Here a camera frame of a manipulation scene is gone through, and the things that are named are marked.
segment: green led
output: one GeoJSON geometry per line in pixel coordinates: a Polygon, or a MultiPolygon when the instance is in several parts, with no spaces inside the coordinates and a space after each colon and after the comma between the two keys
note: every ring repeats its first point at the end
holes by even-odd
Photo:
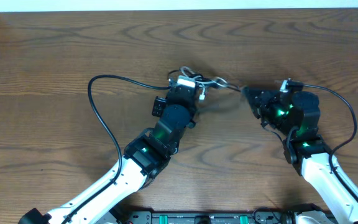
{"type": "Polygon", "coordinates": [[[278,115],[281,116],[281,115],[285,115],[285,112],[282,111],[282,110],[278,110],[278,115]]]}

